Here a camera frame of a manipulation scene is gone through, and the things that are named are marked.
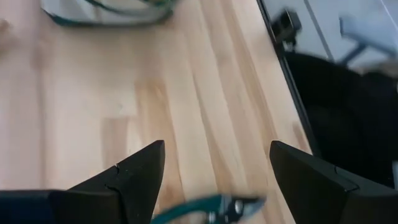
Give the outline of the green pruning shears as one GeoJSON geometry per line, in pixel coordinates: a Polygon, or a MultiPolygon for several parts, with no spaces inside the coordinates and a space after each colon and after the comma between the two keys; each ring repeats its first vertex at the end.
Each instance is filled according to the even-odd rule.
{"type": "Polygon", "coordinates": [[[264,206],[265,196],[215,194],[176,205],[156,215],[150,224],[168,224],[191,213],[204,213],[205,224],[237,224],[264,206]]]}

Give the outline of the black aluminium table frame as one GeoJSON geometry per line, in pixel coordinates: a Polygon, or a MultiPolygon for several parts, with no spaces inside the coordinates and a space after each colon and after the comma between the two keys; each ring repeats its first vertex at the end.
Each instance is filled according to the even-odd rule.
{"type": "Polygon", "coordinates": [[[274,51],[275,51],[275,53],[277,55],[277,59],[278,59],[278,61],[280,63],[280,66],[282,68],[282,72],[284,74],[284,78],[285,78],[285,80],[287,82],[290,94],[292,96],[292,99],[293,99],[295,108],[297,110],[300,122],[302,124],[304,133],[305,133],[305,135],[307,137],[309,148],[310,148],[310,152],[314,156],[320,157],[322,155],[322,153],[321,153],[321,151],[318,148],[317,140],[316,140],[315,135],[313,133],[313,129],[312,129],[311,125],[310,125],[310,120],[309,120],[309,118],[307,116],[307,111],[306,111],[306,109],[304,107],[302,98],[301,98],[300,93],[299,93],[299,89],[297,88],[297,83],[295,81],[295,78],[292,75],[289,63],[288,63],[287,58],[286,58],[286,55],[288,53],[296,51],[297,45],[296,45],[295,51],[290,51],[287,48],[287,46],[283,47],[281,45],[277,45],[275,40],[274,40],[274,38],[273,38],[273,35],[272,35],[272,28],[271,28],[272,21],[280,14],[280,12],[283,9],[285,9],[285,8],[292,9],[292,10],[295,10],[295,9],[294,9],[294,7],[283,6],[283,7],[281,7],[280,9],[278,9],[276,11],[276,14],[270,15],[269,9],[267,7],[267,3],[269,1],[271,1],[271,2],[272,1],[280,1],[280,2],[282,2],[284,0],[256,0],[256,1],[257,1],[258,6],[259,6],[259,9],[261,11],[261,15],[262,15],[263,21],[265,22],[266,29],[269,32],[269,37],[271,38],[271,43],[272,43],[273,49],[274,49],[274,51]]]}

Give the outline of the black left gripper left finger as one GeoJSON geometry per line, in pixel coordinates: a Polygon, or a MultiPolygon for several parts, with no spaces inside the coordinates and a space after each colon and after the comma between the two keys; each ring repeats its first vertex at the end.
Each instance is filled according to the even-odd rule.
{"type": "Polygon", "coordinates": [[[156,140],[82,183],[50,195],[56,224],[149,224],[165,164],[156,140]]]}

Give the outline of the beige green gardening bag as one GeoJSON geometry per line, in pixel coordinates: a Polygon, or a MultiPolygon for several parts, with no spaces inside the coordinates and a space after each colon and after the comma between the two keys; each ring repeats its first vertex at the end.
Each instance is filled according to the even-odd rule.
{"type": "Polygon", "coordinates": [[[141,26],[173,13],[178,0],[40,0],[60,26],[141,26]]]}

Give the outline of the black frame clamp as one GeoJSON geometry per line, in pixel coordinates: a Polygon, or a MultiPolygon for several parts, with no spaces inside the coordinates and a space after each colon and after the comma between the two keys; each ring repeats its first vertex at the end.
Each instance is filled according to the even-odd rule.
{"type": "Polygon", "coordinates": [[[302,30],[302,24],[295,10],[283,9],[271,23],[272,35],[277,45],[287,46],[295,51],[297,35],[302,30]]]}

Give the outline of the grey metal stand leg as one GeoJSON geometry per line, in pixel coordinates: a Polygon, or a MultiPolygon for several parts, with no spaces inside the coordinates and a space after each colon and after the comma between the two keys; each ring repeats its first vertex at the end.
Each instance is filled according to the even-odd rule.
{"type": "Polygon", "coordinates": [[[340,64],[348,65],[368,47],[374,48],[391,58],[398,56],[398,31],[389,28],[389,25],[377,25],[376,22],[366,22],[352,16],[341,16],[339,23],[341,36],[357,43],[340,60],[340,64]]]}

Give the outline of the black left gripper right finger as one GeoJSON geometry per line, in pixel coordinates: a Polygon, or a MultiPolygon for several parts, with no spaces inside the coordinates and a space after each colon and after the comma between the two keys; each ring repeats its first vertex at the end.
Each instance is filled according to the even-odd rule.
{"type": "Polygon", "coordinates": [[[296,224],[398,224],[398,191],[281,141],[269,157],[296,224]]]}

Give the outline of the large black object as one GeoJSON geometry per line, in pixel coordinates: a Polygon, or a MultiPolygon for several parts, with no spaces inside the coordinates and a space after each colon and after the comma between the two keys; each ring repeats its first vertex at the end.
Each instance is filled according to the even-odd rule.
{"type": "Polygon", "coordinates": [[[365,74],[312,55],[285,55],[324,160],[395,188],[398,77],[365,74]]]}

